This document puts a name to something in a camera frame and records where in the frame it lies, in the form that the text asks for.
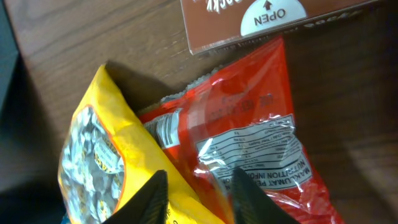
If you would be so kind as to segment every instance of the arrow symbol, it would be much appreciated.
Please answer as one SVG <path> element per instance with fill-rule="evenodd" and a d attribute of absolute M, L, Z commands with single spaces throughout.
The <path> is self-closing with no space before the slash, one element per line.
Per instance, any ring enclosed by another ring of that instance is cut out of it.
<path fill-rule="evenodd" d="M 264 4 L 263 7 L 264 7 L 265 9 L 267 9 L 267 11 L 268 11 L 268 10 L 271 9 L 271 6 L 272 6 L 271 2 L 269 2 L 268 0 L 266 0 L 266 3 Z"/>

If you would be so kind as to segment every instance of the wooden table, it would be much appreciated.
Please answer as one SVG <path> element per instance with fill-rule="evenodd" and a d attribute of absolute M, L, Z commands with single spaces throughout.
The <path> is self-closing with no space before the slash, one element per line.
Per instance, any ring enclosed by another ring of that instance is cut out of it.
<path fill-rule="evenodd" d="M 179 0 L 6 0 L 56 161 L 96 69 L 134 110 L 249 49 L 192 56 Z M 398 222 L 394 9 L 288 35 L 297 136 L 348 223 Z M 56 170 L 55 163 L 47 167 Z"/>

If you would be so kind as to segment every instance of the snack packet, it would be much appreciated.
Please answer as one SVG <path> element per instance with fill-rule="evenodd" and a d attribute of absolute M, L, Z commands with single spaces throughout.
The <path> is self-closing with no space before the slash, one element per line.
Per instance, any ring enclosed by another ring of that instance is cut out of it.
<path fill-rule="evenodd" d="M 167 223 L 223 223 L 200 203 L 101 66 L 60 156 L 58 182 L 70 221 L 104 222 L 158 170 L 169 182 Z"/>
<path fill-rule="evenodd" d="M 201 202 L 226 223 L 233 222 L 235 167 L 297 221 L 343 223 L 294 135 L 281 37 L 144 111 L 144 126 Z"/>

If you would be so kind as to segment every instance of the brown box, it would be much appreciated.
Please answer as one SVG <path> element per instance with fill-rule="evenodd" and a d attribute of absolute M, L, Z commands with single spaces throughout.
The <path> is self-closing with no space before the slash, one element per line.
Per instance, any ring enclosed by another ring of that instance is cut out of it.
<path fill-rule="evenodd" d="M 381 0 L 181 0 L 191 54 L 310 29 Z"/>

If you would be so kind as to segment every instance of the yellow plastic wrapper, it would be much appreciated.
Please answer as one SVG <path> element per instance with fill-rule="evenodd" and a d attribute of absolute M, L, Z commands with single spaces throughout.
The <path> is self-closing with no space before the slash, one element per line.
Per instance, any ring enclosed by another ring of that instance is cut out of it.
<path fill-rule="evenodd" d="M 104 222 L 157 170 L 169 182 L 167 223 L 223 223 L 200 203 L 101 66 L 60 156 L 58 182 L 71 222 Z"/>

